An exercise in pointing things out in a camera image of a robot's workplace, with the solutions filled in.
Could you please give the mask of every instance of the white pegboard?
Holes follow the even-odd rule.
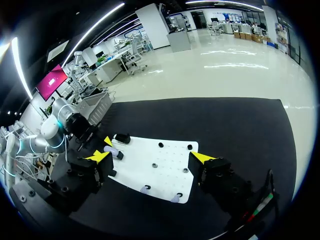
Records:
[[[129,144],[115,139],[113,147],[124,155],[122,160],[113,158],[115,177],[109,178],[138,192],[145,185],[151,186],[147,194],[170,201],[177,193],[182,193],[179,203],[188,201],[194,176],[188,168],[188,145],[198,152],[196,141],[171,141],[131,136]]]

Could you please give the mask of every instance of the cardboard box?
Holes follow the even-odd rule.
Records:
[[[262,44],[262,40],[263,40],[262,36],[252,34],[251,37],[252,37],[252,41],[255,41],[258,44]]]
[[[262,40],[266,40],[267,42],[271,42],[271,39],[270,39],[270,37],[268,37],[268,36],[263,36],[263,37],[262,37]]]
[[[246,39],[246,34],[244,32],[240,32],[240,38],[241,39]]]
[[[240,34],[238,32],[234,32],[233,34],[234,34],[234,38],[235,39],[239,39],[240,38]]]
[[[252,40],[251,34],[250,33],[245,33],[245,39],[246,40]]]

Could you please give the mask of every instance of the ceiling light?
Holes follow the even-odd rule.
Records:
[[[98,36],[92,43],[95,43],[98,41],[99,38],[101,38],[103,35],[105,35],[105,33],[107,33],[110,29],[113,29],[115,26],[117,26],[119,23],[123,22],[124,20],[126,20],[127,18],[130,18],[132,15],[136,15],[136,12],[130,14],[129,16],[126,16],[125,18],[121,19],[120,21],[118,21],[116,24],[112,25],[111,27],[109,27],[107,30],[105,30],[103,33],[100,34],[100,36]]]
[[[141,24],[141,22],[138,22],[137,24],[135,24],[135,25],[133,25],[133,26],[131,26],[131,27],[127,28],[126,30],[124,30],[124,31],[120,32],[118,35],[116,35],[116,37],[118,37],[119,35],[121,35],[121,34],[125,33],[126,31],[128,31],[128,30],[130,30],[130,29],[132,29],[132,28],[134,28],[135,26],[138,26],[138,25],[140,25],[140,24]]]
[[[9,48],[9,46],[10,46],[10,42],[0,46],[0,62],[1,62],[2,57],[5,55],[7,49]]]
[[[100,43],[102,43],[104,40],[106,40],[108,37],[110,37],[112,34],[114,34],[115,32],[117,32],[118,30],[122,29],[123,27],[129,25],[130,23],[133,23],[134,21],[137,21],[139,18],[136,18],[135,20],[132,20],[130,22],[128,22],[127,24],[119,27],[117,30],[113,31],[112,33],[110,33],[108,36],[106,36],[104,39],[102,39],[97,45],[99,45]]]
[[[15,68],[18,72],[18,75],[20,77],[20,80],[22,82],[22,85],[26,91],[26,93],[29,95],[29,98],[32,100],[34,99],[32,97],[32,94],[28,88],[24,73],[22,72],[22,68],[21,68],[21,64],[20,64],[20,58],[19,58],[19,50],[18,50],[18,38],[15,37],[12,41],[11,41],[11,45],[12,45],[12,53],[13,53],[13,58],[14,58],[14,63],[15,63]]]
[[[187,9],[199,9],[199,8],[214,8],[215,6],[194,6],[188,7]]]
[[[252,6],[249,4],[245,4],[242,2],[236,2],[236,1],[219,1],[219,0],[199,0],[199,1],[187,1],[185,4],[198,4],[198,3],[227,3],[227,4],[238,4],[238,5],[242,5],[242,6],[246,6],[249,8],[253,8],[253,9],[257,9],[260,11],[264,11],[263,9],[256,7],[256,6]]]
[[[99,21],[97,21],[83,36],[82,38],[77,42],[77,44],[74,46],[74,48],[70,51],[70,53],[68,54],[68,56],[66,57],[66,59],[64,60],[64,63],[62,64],[61,68],[63,68],[68,59],[71,57],[71,55],[74,53],[74,51],[77,49],[77,47],[80,45],[80,43],[82,43],[82,41],[89,35],[89,33],[91,33],[91,31],[98,26],[103,20],[105,20],[109,15],[111,15],[112,13],[114,13],[115,11],[117,11],[119,8],[121,8],[123,5],[125,5],[124,3],[121,3],[120,5],[116,6],[114,9],[112,9],[111,11],[109,11],[106,15],[104,15],[102,18],[100,18]]]

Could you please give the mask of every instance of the white pillar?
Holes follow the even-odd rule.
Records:
[[[87,47],[85,50],[82,51],[82,57],[89,67],[91,67],[98,61],[98,58],[91,47]]]
[[[269,6],[262,6],[266,27],[268,28],[269,38],[273,43],[277,43],[277,34],[276,34],[276,24],[278,23],[278,18],[276,11]]]
[[[160,15],[155,3],[140,8],[135,13],[142,23],[154,49],[170,45],[167,38],[167,34],[169,33],[168,25],[165,23],[164,17]]]

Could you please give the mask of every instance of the black hole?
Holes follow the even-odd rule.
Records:
[[[238,193],[238,192],[239,192],[239,188],[233,187],[233,188],[232,188],[232,192],[234,192],[235,194]]]

